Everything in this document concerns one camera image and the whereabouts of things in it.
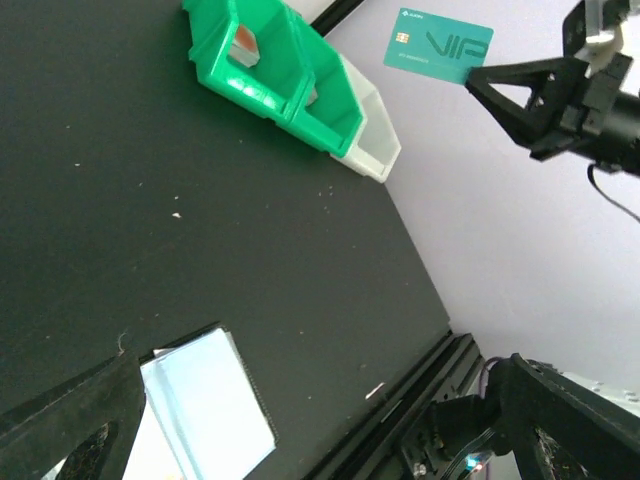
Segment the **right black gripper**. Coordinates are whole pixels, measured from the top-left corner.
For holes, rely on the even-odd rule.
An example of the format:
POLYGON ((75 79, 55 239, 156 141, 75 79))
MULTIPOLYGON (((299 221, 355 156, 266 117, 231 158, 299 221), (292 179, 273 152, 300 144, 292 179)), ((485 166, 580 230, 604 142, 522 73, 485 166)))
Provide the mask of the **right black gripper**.
POLYGON ((632 64, 617 53, 589 78, 573 57, 477 67, 465 87, 533 159, 632 160, 634 96, 620 90, 632 64))

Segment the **teal AION VIP card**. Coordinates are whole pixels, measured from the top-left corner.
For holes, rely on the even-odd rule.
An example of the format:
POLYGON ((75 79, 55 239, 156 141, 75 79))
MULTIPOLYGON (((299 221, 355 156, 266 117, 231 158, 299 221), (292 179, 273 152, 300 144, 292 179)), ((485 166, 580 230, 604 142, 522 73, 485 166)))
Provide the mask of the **teal AION VIP card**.
POLYGON ((463 85, 472 69, 484 65, 493 35, 490 27, 403 7, 384 64, 463 85))

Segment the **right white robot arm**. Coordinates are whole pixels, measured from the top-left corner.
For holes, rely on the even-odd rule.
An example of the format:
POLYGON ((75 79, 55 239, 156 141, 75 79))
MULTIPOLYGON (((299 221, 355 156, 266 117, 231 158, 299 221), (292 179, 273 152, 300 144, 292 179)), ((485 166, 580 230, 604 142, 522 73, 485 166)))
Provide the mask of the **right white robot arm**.
POLYGON ((597 170, 639 176, 639 97, 620 90, 632 62, 616 53, 592 75, 575 57, 476 67, 465 88, 532 159, 572 153, 589 160, 591 186, 637 221, 639 215, 608 196, 594 176, 597 170))

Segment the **black leather card holder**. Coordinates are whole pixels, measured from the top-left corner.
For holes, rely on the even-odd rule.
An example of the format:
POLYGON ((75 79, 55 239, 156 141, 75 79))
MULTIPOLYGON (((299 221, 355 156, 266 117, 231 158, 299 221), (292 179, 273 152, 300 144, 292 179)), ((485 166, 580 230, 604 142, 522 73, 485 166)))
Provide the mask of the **black leather card holder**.
POLYGON ((125 479, 245 479, 277 435, 231 332, 213 325, 141 363, 145 410, 125 479))

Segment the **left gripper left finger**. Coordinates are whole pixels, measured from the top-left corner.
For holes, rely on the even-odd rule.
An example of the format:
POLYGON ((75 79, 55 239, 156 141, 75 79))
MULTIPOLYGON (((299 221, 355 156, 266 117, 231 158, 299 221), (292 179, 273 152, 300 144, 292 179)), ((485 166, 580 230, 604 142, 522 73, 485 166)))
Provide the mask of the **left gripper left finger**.
POLYGON ((145 404, 138 357, 105 360, 1 415, 1 477, 121 479, 145 404))

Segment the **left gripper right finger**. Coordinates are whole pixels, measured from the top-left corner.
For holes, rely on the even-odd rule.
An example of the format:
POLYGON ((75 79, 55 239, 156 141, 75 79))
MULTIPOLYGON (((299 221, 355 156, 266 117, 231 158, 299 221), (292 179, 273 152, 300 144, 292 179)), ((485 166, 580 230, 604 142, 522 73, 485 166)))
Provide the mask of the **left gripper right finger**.
POLYGON ((518 354, 497 361, 485 400, 523 479, 637 479, 639 417, 554 368, 518 354))

